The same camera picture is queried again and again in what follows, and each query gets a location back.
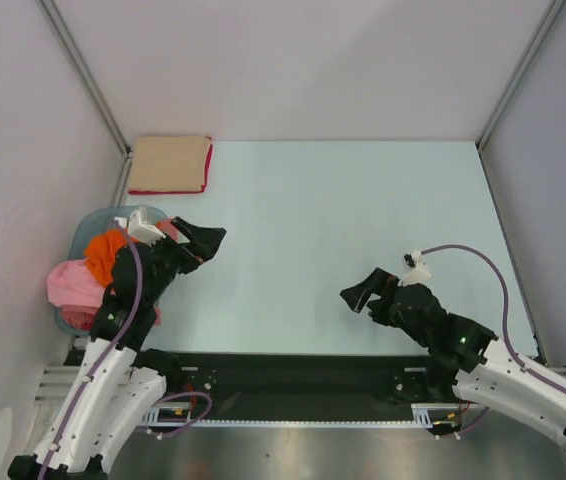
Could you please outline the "orange t shirt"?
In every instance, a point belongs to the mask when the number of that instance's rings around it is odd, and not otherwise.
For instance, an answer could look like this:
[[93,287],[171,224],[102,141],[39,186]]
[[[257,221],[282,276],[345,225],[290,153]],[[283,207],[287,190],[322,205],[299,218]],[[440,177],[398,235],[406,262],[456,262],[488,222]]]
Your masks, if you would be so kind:
[[112,282],[111,271],[116,254],[125,245],[123,233],[119,229],[110,229],[93,237],[84,249],[85,265],[102,287],[107,287]]

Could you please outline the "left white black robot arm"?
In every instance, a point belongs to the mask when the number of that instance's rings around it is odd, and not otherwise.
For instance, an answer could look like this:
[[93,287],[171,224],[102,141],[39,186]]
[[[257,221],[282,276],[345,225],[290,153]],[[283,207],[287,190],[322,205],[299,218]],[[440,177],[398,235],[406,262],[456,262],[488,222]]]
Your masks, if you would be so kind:
[[223,228],[193,225],[174,217],[179,242],[142,221],[122,231],[112,280],[95,314],[80,369],[34,451],[15,457],[11,479],[105,479],[142,417],[161,401],[197,397],[185,389],[179,357],[142,348],[157,320],[160,297],[179,275],[187,275],[218,252]]

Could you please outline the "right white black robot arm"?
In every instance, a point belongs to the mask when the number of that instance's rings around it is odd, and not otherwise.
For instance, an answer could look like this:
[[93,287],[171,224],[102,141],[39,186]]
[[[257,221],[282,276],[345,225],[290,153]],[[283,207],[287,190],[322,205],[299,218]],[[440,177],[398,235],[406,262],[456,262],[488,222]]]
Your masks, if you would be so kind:
[[510,352],[504,338],[469,318],[445,310],[423,284],[404,285],[375,269],[340,293],[349,309],[402,330],[440,367],[424,376],[436,401],[453,395],[508,416],[566,448],[566,377]]

